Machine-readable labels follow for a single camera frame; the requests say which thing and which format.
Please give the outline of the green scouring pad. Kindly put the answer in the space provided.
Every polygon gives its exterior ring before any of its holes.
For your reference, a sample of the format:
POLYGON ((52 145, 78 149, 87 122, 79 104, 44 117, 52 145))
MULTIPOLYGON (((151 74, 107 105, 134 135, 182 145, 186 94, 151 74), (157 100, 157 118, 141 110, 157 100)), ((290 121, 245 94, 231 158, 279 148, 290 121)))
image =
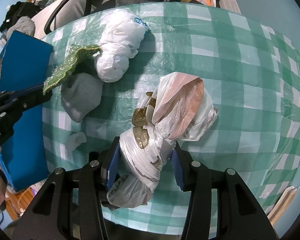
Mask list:
POLYGON ((44 81, 43 95, 47 94, 55 87, 60 86, 75 71, 75 68, 79 63, 100 51, 101 48, 97 44, 85 46, 72 44, 63 63, 56 67, 52 72, 52 75, 44 81))

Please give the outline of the white knotted plastic bag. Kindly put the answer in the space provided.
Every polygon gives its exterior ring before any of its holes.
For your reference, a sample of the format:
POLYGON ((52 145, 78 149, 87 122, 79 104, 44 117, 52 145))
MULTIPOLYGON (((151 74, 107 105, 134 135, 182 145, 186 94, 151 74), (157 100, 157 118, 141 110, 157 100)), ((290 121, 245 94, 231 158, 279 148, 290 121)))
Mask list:
POLYGON ((115 9, 101 21, 104 26, 99 40, 101 53, 95 56, 95 68, 104 82, 119 81, 129 68, 148 26, 141 18, 125 9, 115 9))

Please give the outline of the pink white knotted bag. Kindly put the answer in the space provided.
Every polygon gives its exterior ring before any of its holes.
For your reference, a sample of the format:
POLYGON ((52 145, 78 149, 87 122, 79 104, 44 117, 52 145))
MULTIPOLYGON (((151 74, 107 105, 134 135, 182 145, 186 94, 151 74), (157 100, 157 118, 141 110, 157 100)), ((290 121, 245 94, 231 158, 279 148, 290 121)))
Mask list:
POLYGON ((161 77, 154 91, 140 95, 133 126, 120 135, 121 158, 129 174, 110 188, 108 202, 124 208, 146 205, 177 142, 198 141, 217 115, 200 77, 181 72, 161 77))

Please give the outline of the blue cardboard box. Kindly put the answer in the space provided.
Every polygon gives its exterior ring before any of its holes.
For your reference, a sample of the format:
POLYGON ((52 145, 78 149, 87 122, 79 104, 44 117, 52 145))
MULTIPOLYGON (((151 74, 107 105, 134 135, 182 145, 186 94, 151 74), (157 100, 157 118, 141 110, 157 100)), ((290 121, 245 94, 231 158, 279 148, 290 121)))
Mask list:
POLYGON ((14 31, 0 54, 0 167, 19 192, 47 178, 42 132, 43 82, 52 46, 14 31))

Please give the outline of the grey sock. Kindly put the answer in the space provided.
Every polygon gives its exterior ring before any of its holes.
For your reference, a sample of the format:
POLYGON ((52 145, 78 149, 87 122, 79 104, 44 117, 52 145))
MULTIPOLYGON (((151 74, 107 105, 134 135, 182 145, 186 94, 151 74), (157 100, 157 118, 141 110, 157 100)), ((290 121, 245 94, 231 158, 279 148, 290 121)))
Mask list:
POLYGON ((104 82, 87 73, 69 77, 61 86, 61 104, 77 123, 101 102, 104 82))

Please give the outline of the wooden board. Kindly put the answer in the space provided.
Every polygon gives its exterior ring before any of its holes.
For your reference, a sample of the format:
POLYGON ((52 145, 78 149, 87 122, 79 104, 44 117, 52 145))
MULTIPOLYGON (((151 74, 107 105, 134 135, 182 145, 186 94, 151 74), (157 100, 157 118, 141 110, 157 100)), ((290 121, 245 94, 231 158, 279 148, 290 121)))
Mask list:
POLYGON ((271 225, 274 227, 276 222, 281 218, 286 209, 290 206, 291 202, 294 200, 298 188, 290 186, 286 188, 274 205, 273 209, 267 215, 271 225))

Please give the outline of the grey quilted jacket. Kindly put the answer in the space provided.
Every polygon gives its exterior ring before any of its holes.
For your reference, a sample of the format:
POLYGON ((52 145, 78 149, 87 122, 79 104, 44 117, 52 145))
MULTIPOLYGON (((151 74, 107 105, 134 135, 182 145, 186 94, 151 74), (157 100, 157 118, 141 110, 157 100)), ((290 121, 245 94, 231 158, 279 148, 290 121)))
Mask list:
POLYGON ((11 26, 8 31, 2 34, 0 38, 0 46, 4 47, 14 31, 19 31, 23 34, 34 37, 35 30, 36 26, 33 20, 31 20, 28 16, 23 16, 17 20, 15 25, 11 26))

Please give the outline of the black clothes pile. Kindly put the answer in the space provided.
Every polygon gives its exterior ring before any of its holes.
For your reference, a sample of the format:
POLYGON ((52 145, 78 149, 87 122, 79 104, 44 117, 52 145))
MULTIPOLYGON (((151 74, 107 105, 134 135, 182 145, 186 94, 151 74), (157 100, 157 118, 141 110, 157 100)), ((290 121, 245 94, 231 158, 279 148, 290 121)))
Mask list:
POLYGON ((3 33, 5 30, 8 30, 11 26, 15 25, 19 18, 23 16, 32 18, 40 11, 40 7, 31 2, 17 2, 11 5, 0 26, 0 32, 3 33))

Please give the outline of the green checkered tablecloth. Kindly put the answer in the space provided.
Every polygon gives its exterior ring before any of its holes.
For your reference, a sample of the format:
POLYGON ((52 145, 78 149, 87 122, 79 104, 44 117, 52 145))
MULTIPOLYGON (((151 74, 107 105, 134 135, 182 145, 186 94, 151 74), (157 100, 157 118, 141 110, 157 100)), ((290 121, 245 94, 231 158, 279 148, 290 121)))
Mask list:
POLYGON ((213 125, 179 145, 208 168, 233 168, 270 213, 300 166, 300 54, 291 41, 244 16, 190 3, 143 3, 124 10, 148 26, 138 53, 101 102, 79 123, 62 107, 61 90, 43 105, 49 170, 74 170, 91 151, 108 149, 131 129, 138 100, 164 77, 199 77, 204 95, 193 124, 213 125))

